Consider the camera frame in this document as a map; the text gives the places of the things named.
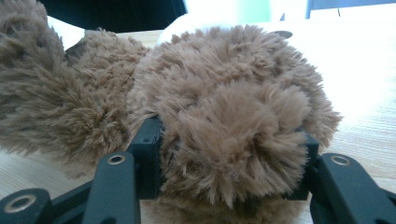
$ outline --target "black plastic part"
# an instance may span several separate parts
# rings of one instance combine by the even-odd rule
[[[112,153],[99,161],[82,223],[140,223],[130,153]]]
[[[308,161],[305,165],[304,178],[301,181],[299,187],[291,195],[285,195],[284,198],[293,201],[305,201],[308,199],[308,194],[309,194],[309,189],[308,186],[306,185],[306,179],[307,179],[306,173],[308,172],[307,169],[313,166],[316,161],[316,158],[318,156],[319,143],[311,135],[306,133],[303,129],[300,128],[297,130],[297,132],[305,133],[305,138],[306,138],[305,146],[308,152],[307,155]]]
[[[352,158],[324,154],[318,164],[318,176],[337,223],[396,223],[396,207],[386,192]]]
[[[334,224],[337,223],[334,211],[331,207],[319,203],[316,196],[311,199],[311,204],[309,206],[311,211],[312,220],[315,224]]]
[[[89,181],[76,189],[52,200],[53,223],[79,224],[90,194],[92,181]]]
[[[8,195],[0,201],[0,223],[52,223],[49,193],[44,189],[23,189]]]
[[[160,193],[160,149],[162,123],[158,118],[145,119],[127,151],[134,155],[139,199],[156,199]]]

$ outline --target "brown fur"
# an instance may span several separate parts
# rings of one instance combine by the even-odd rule
[[[175,36],[152,51],[105,31],[66,53],[33,0],[0,1],[0,145],[51,152],[86,173],[163,122],[164,183],[144,205],[158,223],[290,223],[304,127],[329,145],[340,117],[321,76],[255,26]]]
[[[64,55],[35,1],[0,7],[0,144],[10,152],[52,152],[84,173],[131,135],[125,95],[141,43],[107,32],[87,32]]]

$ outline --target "wooden table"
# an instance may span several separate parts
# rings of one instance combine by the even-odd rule
[[[323,75],[324,90],[344,116],[328,152],[353,157],[380,187],[396,192],[396,21],[258,25],[270,31],[293,32],[289,42]],[[160,34],[151,31],[120,36],[131,36],[153,47]],[[47,189],[53,198],[90,179],[66,179],[48,156],[0,154],[0,198],[26,188]],[[299,223],[312,223],[308,208]]]

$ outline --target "brown teddy bear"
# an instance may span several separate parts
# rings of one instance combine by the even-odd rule
[[[0,1],[0,145],[51,153],[73,176],[122,151],[144,119],[163,123],[156,223],[291,223],[282,198],[340,121],[314,66],[256,26],[174,36],[154,49],[87,31],[73,48],[34,0]]]

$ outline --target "black metal bracket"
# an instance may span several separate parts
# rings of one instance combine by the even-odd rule
[[[155,199],[161,186],[163,127],[146,119],[126,152],[104,156],[93,181],[51,200],[43,189],[24,189],[0,201],[0,223],[140,223],[139,199]]]

